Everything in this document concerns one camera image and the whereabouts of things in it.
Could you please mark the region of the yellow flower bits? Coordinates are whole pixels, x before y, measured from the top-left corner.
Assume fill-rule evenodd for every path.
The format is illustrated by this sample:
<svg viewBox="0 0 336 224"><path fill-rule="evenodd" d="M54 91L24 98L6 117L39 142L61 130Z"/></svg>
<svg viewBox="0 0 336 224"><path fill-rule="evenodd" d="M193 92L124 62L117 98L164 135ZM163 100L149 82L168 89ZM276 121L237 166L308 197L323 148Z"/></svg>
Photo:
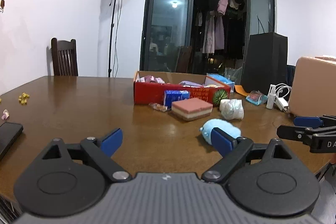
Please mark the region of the yellow flower bits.
<svg viewBox="0 0 336 224"><path fill-rule="evenodd" d="M19 98L18 98L18 102L21 104L21 105L26 105L27 104L27 101L28 99L30 98L30 95L27 94L27 93L22 93Z"/></svg>

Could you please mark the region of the small blue tissue packet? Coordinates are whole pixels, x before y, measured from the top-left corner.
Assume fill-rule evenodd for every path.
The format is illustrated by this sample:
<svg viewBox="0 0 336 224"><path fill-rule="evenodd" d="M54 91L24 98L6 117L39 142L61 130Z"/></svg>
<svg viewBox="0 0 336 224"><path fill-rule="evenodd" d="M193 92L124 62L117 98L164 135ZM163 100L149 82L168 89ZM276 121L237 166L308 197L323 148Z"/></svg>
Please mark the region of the small blue tissue packet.
<svg viewBox="0 0 336 224"><path fill-rule="evenodd" d="M187 100L190 98L190 92L187 90L166 90L163 96L163 105L171 109L175 101Z"/></svg>

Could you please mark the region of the hanging pink clothes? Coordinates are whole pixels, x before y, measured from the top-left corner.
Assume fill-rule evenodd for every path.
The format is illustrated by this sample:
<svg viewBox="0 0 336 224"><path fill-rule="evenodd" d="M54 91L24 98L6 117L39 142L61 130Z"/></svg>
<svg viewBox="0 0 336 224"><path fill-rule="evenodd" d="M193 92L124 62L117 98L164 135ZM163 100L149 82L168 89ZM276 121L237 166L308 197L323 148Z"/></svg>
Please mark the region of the hanging pink clothes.
<svg viewBox="0 0 336 224"><path fill-rule="evenodd" d="M213 54L216 50L224 49L223 15L226 13L228 0L218 0L217 8L207 15L205 38L202 53Z"/></svg>

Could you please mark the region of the white spray bottle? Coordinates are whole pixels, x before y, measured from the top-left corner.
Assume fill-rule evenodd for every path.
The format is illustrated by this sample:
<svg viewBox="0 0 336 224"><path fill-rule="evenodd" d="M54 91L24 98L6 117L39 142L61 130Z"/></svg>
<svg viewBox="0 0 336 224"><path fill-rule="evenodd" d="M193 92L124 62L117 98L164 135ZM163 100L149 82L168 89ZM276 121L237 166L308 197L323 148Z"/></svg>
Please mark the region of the white spray bottle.
<svg viewBox="0 0 336 224"><path fill-rule="evenodd" d="M276 100L276 85L270 84L269 93L267 95L268 100L266 103L266 108L272 110L274 102Z"/></svg>

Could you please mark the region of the pink petal on table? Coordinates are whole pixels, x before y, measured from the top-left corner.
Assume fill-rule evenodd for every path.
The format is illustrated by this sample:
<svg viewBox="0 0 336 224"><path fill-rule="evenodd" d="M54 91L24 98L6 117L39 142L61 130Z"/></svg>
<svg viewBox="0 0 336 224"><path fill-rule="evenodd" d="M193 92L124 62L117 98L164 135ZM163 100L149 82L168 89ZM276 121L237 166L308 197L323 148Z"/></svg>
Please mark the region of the pink petal on table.
<svg viewBox="0 0 336 224"><path fill-rule="evenodd" d="M7 109L3 110L3 114L1 116L1 119L2 120L7 120L9 118L10 114L9 114L9 111Z"/></svg>

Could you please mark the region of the dark wooden slatted chair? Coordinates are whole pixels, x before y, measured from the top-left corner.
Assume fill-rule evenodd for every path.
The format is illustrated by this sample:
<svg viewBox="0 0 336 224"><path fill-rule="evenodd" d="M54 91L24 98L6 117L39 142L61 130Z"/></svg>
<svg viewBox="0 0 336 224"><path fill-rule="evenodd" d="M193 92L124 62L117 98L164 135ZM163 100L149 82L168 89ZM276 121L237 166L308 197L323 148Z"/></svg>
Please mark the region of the dark wooden slatted chair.
<svg viewBox="0 0 336 224"><path fill-rule="evenodd" d="M78 76L76 40L51 39L51 54L55 76Z"/></svg>

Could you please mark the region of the black speaker cabinet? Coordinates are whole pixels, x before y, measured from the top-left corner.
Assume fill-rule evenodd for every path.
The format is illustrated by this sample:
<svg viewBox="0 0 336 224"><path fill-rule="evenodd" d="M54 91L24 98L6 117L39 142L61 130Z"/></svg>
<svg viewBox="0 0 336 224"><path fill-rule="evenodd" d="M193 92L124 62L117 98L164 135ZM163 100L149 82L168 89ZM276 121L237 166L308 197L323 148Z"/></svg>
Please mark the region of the black speaker cabinet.
<svg viewBox="0 0 336 224"><path fill-rule="evenodd" d="M287 78L288 38L269 32L251 35L241 77L246 92L267 95L271 84L285 83Z"/></svg>

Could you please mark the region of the lilac fluffy towel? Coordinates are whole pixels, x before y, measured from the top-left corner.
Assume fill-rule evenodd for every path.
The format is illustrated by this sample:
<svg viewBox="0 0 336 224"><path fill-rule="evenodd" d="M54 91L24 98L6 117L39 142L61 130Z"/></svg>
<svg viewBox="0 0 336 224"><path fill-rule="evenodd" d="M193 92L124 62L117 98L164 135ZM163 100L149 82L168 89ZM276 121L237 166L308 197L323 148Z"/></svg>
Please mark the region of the lilac fluffy towel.
<svg viewBox="0 0 336 224"><path fill-rule="evenodd" d="M139 83L154 83L154 84L165 84L165 81L161 77L154 77L153 75L147 75L136 79Z"/></svg>

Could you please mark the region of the tan box on table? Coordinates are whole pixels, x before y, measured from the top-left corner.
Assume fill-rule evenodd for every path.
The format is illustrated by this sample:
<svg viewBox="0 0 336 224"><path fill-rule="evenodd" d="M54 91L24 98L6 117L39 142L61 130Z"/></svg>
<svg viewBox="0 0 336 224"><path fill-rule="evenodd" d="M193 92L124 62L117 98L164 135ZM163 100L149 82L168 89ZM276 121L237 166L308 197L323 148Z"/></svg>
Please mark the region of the tan box on table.
<svg viewBox="0 0 336 224"><path fill-rule="evenodd" d="M289 111L295 116L335 115L335 59L300 57L295 66Z"/></svg>

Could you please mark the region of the pink layered sponge block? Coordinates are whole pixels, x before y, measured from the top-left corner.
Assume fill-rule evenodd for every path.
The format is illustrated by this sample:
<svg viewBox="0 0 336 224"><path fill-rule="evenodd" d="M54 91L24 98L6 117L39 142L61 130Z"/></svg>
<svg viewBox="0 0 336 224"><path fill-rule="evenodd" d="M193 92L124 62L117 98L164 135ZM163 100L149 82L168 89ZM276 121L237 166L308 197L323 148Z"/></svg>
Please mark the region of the pink layered sponge block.
<svg viewBox="0 0 336 224"><path fill-rule="evenodd" d="M174 101L171 105L172 113L184 121L193 121L209 116L212 110L213 105L211 103L199 98Z"/></svg>

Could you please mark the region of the black sliding glass door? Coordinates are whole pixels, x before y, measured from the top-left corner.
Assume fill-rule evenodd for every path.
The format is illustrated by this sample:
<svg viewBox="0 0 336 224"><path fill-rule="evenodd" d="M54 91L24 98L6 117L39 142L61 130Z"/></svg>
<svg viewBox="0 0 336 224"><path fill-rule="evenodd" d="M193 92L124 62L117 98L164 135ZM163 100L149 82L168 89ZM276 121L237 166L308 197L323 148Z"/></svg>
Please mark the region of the black sliding glass door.
<svg viewBox="0 0 336 224"><path fill-rule="evenodd" d="M242 68L249 37L273 32L276 0L146 0L140 68L205 75Z"/></svg>

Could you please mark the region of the snack wrapper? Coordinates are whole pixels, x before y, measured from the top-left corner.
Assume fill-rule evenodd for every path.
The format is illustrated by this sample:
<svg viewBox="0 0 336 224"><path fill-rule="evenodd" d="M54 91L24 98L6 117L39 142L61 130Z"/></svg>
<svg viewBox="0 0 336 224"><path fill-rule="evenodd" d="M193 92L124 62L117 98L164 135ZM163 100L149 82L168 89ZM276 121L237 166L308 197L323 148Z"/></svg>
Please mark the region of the snack wrapper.
<svg viewBox="0 0 336 224"><path fill-rule="evenodd" d="M164 105L161 105L159 103L150 103L149 106L154 109L154 110L157 110L157 111L160 111L160 112L166 112L168 110L167 106L164 106Z"/></svg>

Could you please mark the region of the light blue plush toy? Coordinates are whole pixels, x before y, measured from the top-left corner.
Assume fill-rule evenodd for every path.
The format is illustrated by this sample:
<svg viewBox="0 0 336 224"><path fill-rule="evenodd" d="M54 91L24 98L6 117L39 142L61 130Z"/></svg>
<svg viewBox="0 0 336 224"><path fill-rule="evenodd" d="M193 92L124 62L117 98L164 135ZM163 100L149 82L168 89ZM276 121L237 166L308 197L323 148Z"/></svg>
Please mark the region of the light blue plush toy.
<svg viewBox="0 0 336 224"><path fill-rule="evenodd" d="M239 128L235 127L228 121L222 119L210 119L206 121L204 125L199 129L204 140L212 145L211 142L211 132L214 128L219 128L233 138L238 138L241 136L241 131Z"/></svg>

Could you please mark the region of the orange paper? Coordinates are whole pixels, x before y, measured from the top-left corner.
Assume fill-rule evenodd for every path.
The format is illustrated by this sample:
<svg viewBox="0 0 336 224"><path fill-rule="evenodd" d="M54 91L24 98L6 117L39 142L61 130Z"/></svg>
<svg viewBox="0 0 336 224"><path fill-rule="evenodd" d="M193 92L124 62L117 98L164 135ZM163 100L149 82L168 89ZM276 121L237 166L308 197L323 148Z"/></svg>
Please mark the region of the orange paper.
<svg viewBox="0 0 336 224"><path fill-rule="evenodd" d="M237 94L240 94L240 95L242 95L242 96L244 96L244 97L247 97L247 96L249 95L249 93L246 92L246 91L244 90L244 88L243 88L241 85L235 85L235 86L234 86L234 90L235 90L235 92L236 92Z"/></svg>

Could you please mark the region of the white plush ball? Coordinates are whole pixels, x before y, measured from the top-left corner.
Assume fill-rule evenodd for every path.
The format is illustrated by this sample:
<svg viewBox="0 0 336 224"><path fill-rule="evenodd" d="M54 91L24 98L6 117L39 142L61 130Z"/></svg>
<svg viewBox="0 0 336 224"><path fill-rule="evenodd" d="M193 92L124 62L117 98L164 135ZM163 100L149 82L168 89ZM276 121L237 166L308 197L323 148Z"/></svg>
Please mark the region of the white plush ball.
<svg viewBox="0 0 336 224"><path fill-rule="evenodd" d="M244 118L244 109L242 100L223 99L219 106L220 113L225 120L242 120Z"/></svg>

